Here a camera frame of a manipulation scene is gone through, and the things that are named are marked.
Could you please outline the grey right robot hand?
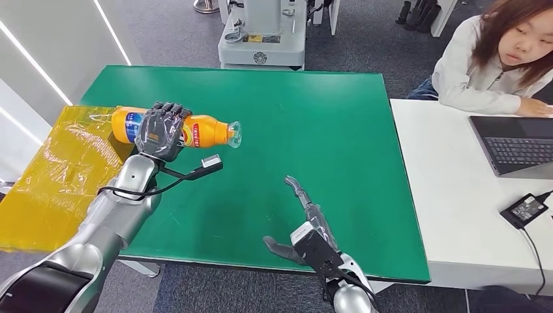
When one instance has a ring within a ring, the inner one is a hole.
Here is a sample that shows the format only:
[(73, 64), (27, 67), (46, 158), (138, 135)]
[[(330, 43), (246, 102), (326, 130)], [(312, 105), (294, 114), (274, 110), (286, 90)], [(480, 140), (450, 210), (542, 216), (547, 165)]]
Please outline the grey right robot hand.
[(290, 234), (291, 245), (278, 243), (266, 235), (263, 237), (265, 247), (278, 257), (314, 269), (327, 260), (342, 265), (341, 251), (320, 206), (310, 199), (296, 178), (287, 175), (284, 182), (292, 187), (295, 197), (300, 201), (305, 222)]

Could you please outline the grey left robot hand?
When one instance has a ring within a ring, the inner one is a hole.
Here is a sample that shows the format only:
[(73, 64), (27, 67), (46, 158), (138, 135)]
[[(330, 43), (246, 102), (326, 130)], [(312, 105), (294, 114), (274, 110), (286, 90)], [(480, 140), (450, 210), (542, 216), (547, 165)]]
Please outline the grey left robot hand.
[(156, 102), (140, 124), (135, 144), (139, 153), (173, 162), (183, 148), (179, 143), (185, 119), (192, 112), (173, 102)]

